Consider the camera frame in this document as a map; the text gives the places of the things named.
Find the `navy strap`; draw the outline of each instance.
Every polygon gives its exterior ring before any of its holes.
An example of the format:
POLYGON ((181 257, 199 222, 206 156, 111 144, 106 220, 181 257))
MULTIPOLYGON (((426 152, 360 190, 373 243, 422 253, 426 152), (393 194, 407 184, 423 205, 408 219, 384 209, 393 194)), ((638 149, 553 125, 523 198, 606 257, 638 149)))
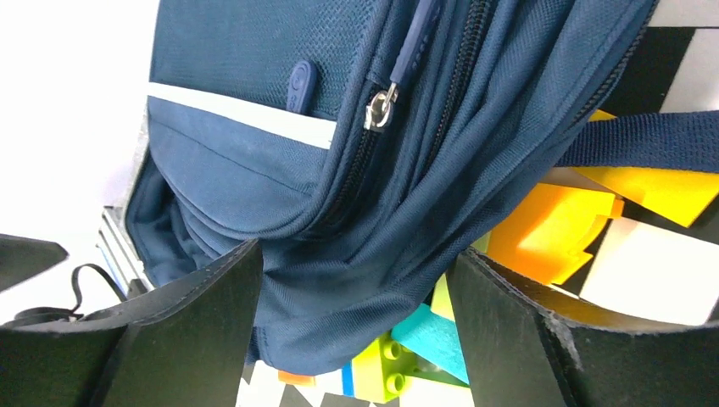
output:
POLYGON ((719 110, 588 123, 558 167, 649 167, 719 173, 719 110))

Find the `black cord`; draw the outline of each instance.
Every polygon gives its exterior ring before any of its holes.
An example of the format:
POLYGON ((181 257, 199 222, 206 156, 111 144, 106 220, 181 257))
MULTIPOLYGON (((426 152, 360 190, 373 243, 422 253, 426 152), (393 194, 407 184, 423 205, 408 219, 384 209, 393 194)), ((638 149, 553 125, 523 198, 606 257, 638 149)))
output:
POLYGON ((127 301, 125 293, 122 292, 122 290, 117 286, 117 283, 114 282, 113 278, 110 276, 110 274, 108 274, 107 271, 105 271, 105 269, 103 269, 99 265, 87 263, 86 265, 78 265, 77 267, 75 267, 74 270, 72 270, 72 277, 70 278, 70 283, 72 284, 72 291, 75 293, 75 300, 77 300, 77 305, 71 310, 71 312, 75 313, 75 311, 80 308, 80 305, 82 305, 82 292, 80 291, 80 282, 78 281, 78 277, 80 276, 80 270, 82 270, 84 267, 89 267, 95 270, 100 276, 105 279, 110 288, 112 288, 114 295, 116 295, 117 298, 120 299, 120 301, 127 301))
POLYGON ((120 287, 118 287, 117 283, 113 280, 113 278, 108 274, 105 269, 100 267, 99 265, 94 265, 92 263, 88 263, 85 265, 78 265, 75 267, 74 270, 72 270, 72 277, 70 278, 70 284, 72 284, 72 291, 75 293, 75 307, 73 309, 65 309, 65 308, 53 308, 53 307, 37 307, 37 308, 30 308, 26 309, 22 312, 19 312, 13 321, 7 322, 3 324, 4 327, 7 328, 14 328, 17 326, 28 326, 28 325, 35 325, 35 324, 42 324, 44 322, 53 322, 53 321, 70 321, 70 318, 80 319, 84 315, 83 314, 77 314, 76 311, 80 308, 82 305, 82 291, 80 290, 80 270, 82 270, 85 267, 89 267, 93 270, 95 270, 100 276, 103 277, 103 279, 108 283, 110 288, 112 288, 114 295, 117 296, 117 298, 120 299, 120 301, 125 302, 127 301, 127 297, 122 292, 120 287))

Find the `front pocket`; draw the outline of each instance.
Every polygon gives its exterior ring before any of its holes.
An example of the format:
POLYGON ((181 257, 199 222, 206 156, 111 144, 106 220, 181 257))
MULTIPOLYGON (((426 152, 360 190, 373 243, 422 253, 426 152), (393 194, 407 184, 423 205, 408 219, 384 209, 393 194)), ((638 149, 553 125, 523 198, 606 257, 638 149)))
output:
POLYGON ((335 123, 152 84, 150 153, 206 233, 277 238, 307 210, 335 123))
POLYGON ((336 119, 353 72, 366 74, 359 68, 374 52, 391 2, 162 1, 150 78, 281 109, 287 74, 308 59, 321 78, 311 115, 336 119))

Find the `light blue lego brick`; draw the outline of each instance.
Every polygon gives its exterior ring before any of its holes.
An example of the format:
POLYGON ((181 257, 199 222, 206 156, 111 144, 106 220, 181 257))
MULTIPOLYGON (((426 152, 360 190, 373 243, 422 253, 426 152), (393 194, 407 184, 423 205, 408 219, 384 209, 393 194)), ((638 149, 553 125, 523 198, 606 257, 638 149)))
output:
POLYGON ((354 383, 352 379, 352 363, 342 368, 342 391, 345 396, 354 397, 354 383))
POLYGON ((392 338, 464 383, 469 383, 460 335, 454 322, 426 304, 392 329, 392 338))

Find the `backpack pocket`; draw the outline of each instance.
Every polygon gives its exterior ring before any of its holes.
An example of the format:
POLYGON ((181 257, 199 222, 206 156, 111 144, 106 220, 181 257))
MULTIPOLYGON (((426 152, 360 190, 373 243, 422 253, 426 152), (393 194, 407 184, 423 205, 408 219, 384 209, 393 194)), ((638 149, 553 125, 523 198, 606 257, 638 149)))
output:
POLYGON ((320 178, 335 122, 151 84, 150 153, 188 229, 243 240, 292 234, 320 178))

